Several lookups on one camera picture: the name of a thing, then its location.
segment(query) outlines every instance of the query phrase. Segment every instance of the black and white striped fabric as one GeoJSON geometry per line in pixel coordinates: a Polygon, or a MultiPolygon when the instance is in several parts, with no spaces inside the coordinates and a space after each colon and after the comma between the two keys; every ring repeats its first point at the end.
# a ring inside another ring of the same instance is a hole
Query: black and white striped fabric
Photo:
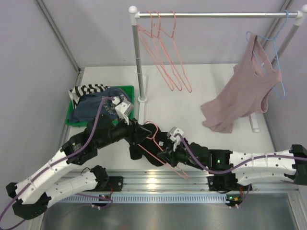
{"type": "Polygon", "coordinates": [[[94,92],[103,92],[108,88],[109,88],[108,86],[102,84],[75,86],[73,89],[68,91],[69,97],[71,98],[72,101],[73,109],[77,107],[80,97],[94,92]]]}

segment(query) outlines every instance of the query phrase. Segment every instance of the white tabletop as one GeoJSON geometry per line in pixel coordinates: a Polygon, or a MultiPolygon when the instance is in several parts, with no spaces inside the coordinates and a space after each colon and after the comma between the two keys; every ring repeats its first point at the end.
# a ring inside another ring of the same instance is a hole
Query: white tabletop
{"type": "MultiPolygon", "coordinates": [[[[236,120],[231,134],[212,132],[201,124],[205,117],[200,105],[218,95],[233,75],[233,66],[234,64],[185,65],[186,74],[193,87],[192,93],[188,93],[186,89],[181,92],[177,89],[170,91],[155,66],[143,66],[143,74],[148,76],[145,120],[155,122],[162,131],[169,131],[174,126],[181,128],[190,143],[196,142],[210,149],[272,152],[272,142],[262,114],[256,114],[260,126],[259,133],[252,132],[248,117],[236,120]]],[[[139,87],[135,66],[85,68],[82,85],[98,83],[107,86],[133,85],[134,117],[137,118],[139,87]]],[[[83,127],[72,127],[69,137],[83,130],[83,127]]],[[[144,157],[137,161],[131,160],[129,145],[124,140],[100,149],[98,156],[84,166],[94,167],[98,164],[113,170],[169,170],[165,166],[151,165],[144,157]]],[[[193,170],[185,165],[181,165],[181,168],[193,170]]]]}

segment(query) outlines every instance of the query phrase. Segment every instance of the clothing rack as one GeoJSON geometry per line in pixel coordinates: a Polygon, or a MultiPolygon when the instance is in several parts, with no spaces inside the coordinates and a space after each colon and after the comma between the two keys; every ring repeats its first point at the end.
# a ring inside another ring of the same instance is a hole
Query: clothing rack
{"type": "MultiPolygon", "coordinates": [[[[288,35],[284,39],[281,47],[278,50],[278,57],[280,57],[285,51],[286,47],[290,43],[294,34],[298,30],[299,26],[303,23],[304,19],[307,16],[307,4],[302,7],[300,11],[289,12],[288,15],[285,12],[201,12],[201,13],[147,13],[147,12],[139,12],[135,6],[129,7],[131,25],[132,25],[132,33],[133,33],[133,41],[134,41],[134,49],[135,49],[135,58],[136,58],[136,67],[138,74],[138,82],[140,89],[140,96],[138,98],[140,107],[139,107],[139,123],[143,124],[145,121],[145,104],[147,101],[146,98],[146,76],[142,74],[142,64],[141,64],[141,56],[140,56],[140,44],[139,44],[139,33],[138,33],[138,20],[142,18],[295,18],[294,24],[288,35]]],[[[276,65],[276,56],[272,61],[272,66],[276,65]]]]}

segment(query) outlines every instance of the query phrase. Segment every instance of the pink shirt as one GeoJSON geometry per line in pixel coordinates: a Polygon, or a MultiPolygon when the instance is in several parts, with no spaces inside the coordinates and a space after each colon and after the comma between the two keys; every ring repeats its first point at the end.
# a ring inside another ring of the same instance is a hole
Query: pink shirt
{"type": "Polygon", "coordinates": [[[265,113],[272,87],[282,81],[280,70],[273,69],[255,34],[250,36],[243,58],[234,67],[234,72],[222,92],[201,106],[206,117],[202,124],[212,131],[231,133],[233,122],[239,117],[265,113]],[[252,50],[257,54],[267,76],[252,50]]]}

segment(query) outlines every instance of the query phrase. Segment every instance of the green plastic bin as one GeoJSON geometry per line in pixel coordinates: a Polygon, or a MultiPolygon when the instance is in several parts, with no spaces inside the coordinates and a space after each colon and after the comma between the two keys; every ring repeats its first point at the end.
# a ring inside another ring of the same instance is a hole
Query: green plastic bin
{"type": "MultiPolygon", "coordinates": [[[[125,91],[126,94],[131,98],[132,104],[134,104],[134,86],[133,85],[123,85],[123,86],[115,86],[115,87],[120,88],[123,91],[125,91]]],[[[73,110],[73,106],[72,106],[72,102],[70,101],[65,123],[68,126],[72,126],[72,127],[85,127],[87,125],[87,122],[75,122],[75,123],[69,122],[69,115],[71,114],[72,110],[73,110]]],[[[132,110],[129,115],[130,119],[133,118],[133,114],[134,114],[134,110],[132,110]]]]}

